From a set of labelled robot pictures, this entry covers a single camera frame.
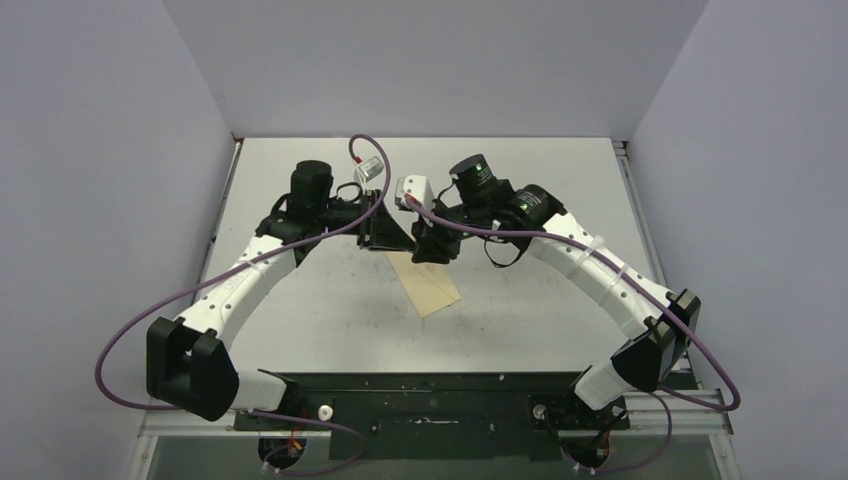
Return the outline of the cream paper envelope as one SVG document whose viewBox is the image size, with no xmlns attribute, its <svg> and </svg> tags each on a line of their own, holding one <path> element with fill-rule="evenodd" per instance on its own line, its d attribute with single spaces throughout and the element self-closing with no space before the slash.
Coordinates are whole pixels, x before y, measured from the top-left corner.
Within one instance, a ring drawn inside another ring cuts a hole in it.
<svg viewBox="0 0 848 480">
<path fill-rule="evenodd" d="M 438 264 L 412 262 L 405 252 L 388 252 L 395 274 L 420 318 L 426 318 L 462 300 L 462 296 L 448 274 Z"/>
</svg>

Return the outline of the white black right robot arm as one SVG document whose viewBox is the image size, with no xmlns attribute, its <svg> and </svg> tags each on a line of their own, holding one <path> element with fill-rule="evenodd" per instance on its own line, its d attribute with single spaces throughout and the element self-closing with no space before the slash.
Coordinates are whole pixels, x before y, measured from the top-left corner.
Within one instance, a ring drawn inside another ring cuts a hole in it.
<svg viewBox="0 0 848 480">
<path fill-rule="evenodd" d="M 627 341 L 573 383 L 565 402 L 573 425 L 594 426 L 626 392 L 656 391 L 690 344 L 699 297 L 644 277 L 584 229 L 551 193 L 536 184 L 513 188 L 492 173 L 481 154 L 462 160 L 449 175 L 460 197 L 453 206 L 433 193 L 424 176 L 397 182 L 398 208 L 427 212 L 411 229 L 413 262 L 448 264 L 457 258 L 461 241 L 471 237 L 511 244 L 519 257 L 530 255 L 561 273 L 612 318 Z"/>
</svg>

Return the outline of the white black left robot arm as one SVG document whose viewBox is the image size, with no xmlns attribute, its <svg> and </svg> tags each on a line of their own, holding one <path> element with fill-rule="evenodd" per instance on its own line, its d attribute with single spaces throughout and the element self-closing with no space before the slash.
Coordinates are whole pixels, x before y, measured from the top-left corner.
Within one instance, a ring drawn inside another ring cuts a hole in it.
<svg viewBox="0 0 848 480">
<path fill-rule="evenodd" d="M 259 410 L 271 429 L 290 428 L 298 416 L 296 381 L 257 369 L 238 370 L 229 349 L 238 332 L 271 290 L 292 273 L 318 244 L 337 231 L 354 235 L 362 249 L 410 251 L 414 243 L 380 199 L 366 189 L 388 173 L 384 160 L 355 159 L 351 186 L 358 194 L 343 199 L 329 164 L 297 164 L 290 191 L 272 206 L 232 265 L 232 276 L 208 288 L 176 319 L 156 319 L 147 330 L 148 393 L 205 420 L 230 410 Z"/>
</svg>

